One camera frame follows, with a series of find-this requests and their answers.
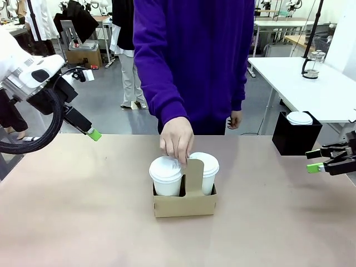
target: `beige tabletop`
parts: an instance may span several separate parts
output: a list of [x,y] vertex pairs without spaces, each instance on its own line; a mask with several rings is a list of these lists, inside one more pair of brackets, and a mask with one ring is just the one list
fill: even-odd
[[97,22],[102,22],[102,21],[106,20],[107,18],[109,18],[109,16],[93,16],[93,18],[94,18]]
[[[302,48],[306,48],[305,44],[305,35],[286,35],[284,38],[287,41],[292,42],[293,44],[298,44],[298,46]],[[315,51],[315,48],[313,46],[310,47],[310,51],[313,52]]]
[[196,138],[213,154],[213,216],[156,219],[158,136],[63,134],[0,184],[0,266],[355,267],[356,188],[309,175],[268,136]]

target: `white cup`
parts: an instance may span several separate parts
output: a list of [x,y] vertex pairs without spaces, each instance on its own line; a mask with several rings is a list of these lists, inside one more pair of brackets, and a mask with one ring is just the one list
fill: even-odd
[[305,113],[300,111],[294,111],[287,115],[287,120],[292,125],[312,125],[313,118]]
[[182,182],[182,167],[171,157],[155,159],[149,170],[159,196],[179,196]]
[[190,159],[201,160],[204,163],[201,189],[204,195],[210,196],[214,185],[215,175],[219,171],[219,162],[216,157],[203,152],[195,152],[190,155]]

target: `hand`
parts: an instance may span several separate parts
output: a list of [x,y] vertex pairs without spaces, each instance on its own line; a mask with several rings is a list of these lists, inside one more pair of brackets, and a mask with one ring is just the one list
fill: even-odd
[[228,128],[231,130],[239,128],[242,120],[243,120],[243,112],[241,110],[240,111],[232,111],[230,119],[229,119],[229,123],[228,123]]
[[190,122],[184,117],[167,122],[160,137],[160,148],[165,155],[175,157],[185,166],[193,147],[194,134]]

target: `cardboard box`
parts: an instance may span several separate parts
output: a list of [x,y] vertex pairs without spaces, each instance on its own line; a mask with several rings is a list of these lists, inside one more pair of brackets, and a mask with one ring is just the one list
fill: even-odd
[[68,63],[71,64],[84,64],[86,68],[90,68],[90,65],[102,66],[102,60],[100,50],[96,51],[70,51],[66,50],[66,56]]
[[179,196],[158,196],[153,185],[155,217],[177,217],[214,214],[217,194],[215,184],[210,196],[201,191],[204,163],[189,159],[182,177]]

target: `finger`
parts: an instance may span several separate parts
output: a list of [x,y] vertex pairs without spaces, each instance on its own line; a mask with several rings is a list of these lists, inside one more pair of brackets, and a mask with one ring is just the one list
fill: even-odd
[[174,149],[174,157],[176,159],[179,158],[179,148],[178,148],[178,145],[179,145],[179,139],[180,139],[180,136],[174,136],[173,139],[172,139],[172,142],[173,142],[173,149]]
[[166,151],[167,155],[169,155],[170,157],[174,157],[174,147],[172,139],[166,140]]
[[240,127],[240,124],[241,124],[241,120],[238,120],[238,123],[236,125],[236,128],[239,128]]
[[236,118],[234,118],[234,120],[233,120],[233,127],[237,127],[238,124],[239,124],[239,119],[236,117]]
[[178,160],[185,166],[187,164],[187,147],[189,142],[189,136],[182,136],[179,139],[178,144]]
[[166,151],[166,141],[163,138],[160,138],[160,149],[164,156],[168,155]]
[[187,147],[187,158],[190,157],[191,150],[193,149],[193,142],[194,142],[194,134],[192,133],[188,142],[188,147]]

